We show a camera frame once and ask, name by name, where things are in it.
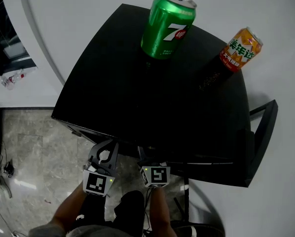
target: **window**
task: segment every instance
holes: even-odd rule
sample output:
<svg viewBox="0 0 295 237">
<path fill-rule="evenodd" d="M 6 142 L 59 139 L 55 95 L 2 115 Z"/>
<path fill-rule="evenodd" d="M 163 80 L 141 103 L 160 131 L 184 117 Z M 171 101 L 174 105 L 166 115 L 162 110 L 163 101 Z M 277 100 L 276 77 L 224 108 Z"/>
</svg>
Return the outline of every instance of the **window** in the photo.
<svg viewBox="0 0 295 237">
<path fill-rule="evenodd" d="M 0 76 L 35 66 L 9 20 L 3 0 L 0 0 Z"/>
</svg>

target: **7up logo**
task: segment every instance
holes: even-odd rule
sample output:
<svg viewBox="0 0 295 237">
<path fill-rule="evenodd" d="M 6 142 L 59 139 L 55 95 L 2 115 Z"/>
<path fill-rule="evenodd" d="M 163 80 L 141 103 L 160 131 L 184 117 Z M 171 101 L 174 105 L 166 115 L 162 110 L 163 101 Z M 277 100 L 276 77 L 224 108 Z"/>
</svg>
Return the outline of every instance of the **7up logo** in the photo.
<svg viewBox="0 0 295 237">
<path fill-rule="evenodd" d="M 168 28 L 173 28 L 173 29 L 177 29 L 177 30 L 176 31 L 173 31 L 171 34 L 169 34 L 168 36 L 166 36 L 164 38 L 164 40 L 171 41 L 174 38 L 176 38 L 178 40 L 182 39 L 185 36 L 185 34 L 186 34 L 186 30 L 184 30 L 184 28 L 186 26 L 187 25 L 170 24 L 170 26 Z"/>
</svg>

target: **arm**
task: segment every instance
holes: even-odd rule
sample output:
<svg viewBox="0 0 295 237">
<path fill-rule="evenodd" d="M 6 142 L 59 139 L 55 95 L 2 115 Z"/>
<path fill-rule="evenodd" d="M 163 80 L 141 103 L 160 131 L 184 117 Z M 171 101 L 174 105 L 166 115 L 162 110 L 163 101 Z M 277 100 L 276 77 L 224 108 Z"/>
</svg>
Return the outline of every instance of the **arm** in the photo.
<svg viewBox="0 0 295 237">
<path fill-rule="evenodd" d="M 169 209 L 163 188 L 155 188 L 152 191 L 149 216 L 154 236 L 177 237 L 171 227 Z"/>
<path fill-rule="evenodd" d="M 49 224 L 58 225 L 67 233 L 78 216 L 86 196 L 82 182 L 59 206 Z"/>
</svg>

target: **black table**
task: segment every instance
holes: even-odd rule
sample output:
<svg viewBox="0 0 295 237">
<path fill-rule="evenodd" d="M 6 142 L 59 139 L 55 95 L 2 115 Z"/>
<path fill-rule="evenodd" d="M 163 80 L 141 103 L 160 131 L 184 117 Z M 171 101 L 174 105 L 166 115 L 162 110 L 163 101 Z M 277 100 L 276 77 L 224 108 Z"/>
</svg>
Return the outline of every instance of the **black table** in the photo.
<svg viewBox="0 0 295 237">
<path fill-rule="evenodd" d="M 192 26 L 172 59 L 153 60 L 140 48 L 148 15 L 126 4 L 114 12 L 73 68 L 52 117 L 95 143 L 114 138 L 132 157 L 142 146 L 169 162 L 234 162 L 238 132 L 250 131 L 242 73 L 207 94 L 194 79 L 225 42 Z"/>
</svg>

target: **marble floor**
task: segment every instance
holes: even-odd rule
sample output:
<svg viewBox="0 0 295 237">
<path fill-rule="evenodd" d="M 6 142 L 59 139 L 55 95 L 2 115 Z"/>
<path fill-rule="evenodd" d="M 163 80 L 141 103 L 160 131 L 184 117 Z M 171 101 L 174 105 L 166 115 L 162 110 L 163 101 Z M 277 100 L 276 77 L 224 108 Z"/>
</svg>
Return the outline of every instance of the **marble floor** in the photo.
<svg viewBox="0 0 295 237">
<path fill-rule="evenodd" d="M 51 110 L 3 111 L 3 141 L 15 173 L 11 178 L 0 173 L 12 192 L 11 199 L 0 193 L 0 213 L 10 227 L 9 230 L 0 217 L 0 237 L 10 236 L 10 231 L 28 235 L 31 228 L 46 224 L 82 181 L 82 166 L 94 144 L 72 135 L 51 119 L 51 114 Z M 5 164 L 4 149 L 2 155 Z M 113 209 L 125 193 L 132 190 L 146 193 L 136 159 L 119 155 L 116 170 L 118 177 L 106 199 L 106 220 L 113 220 Z M 184 206 L 183 185 L 181 177 L 171 175 L 171 183 L 165 187 L 172 220 L 181 217 L 174 197 Z"/>
</svg>

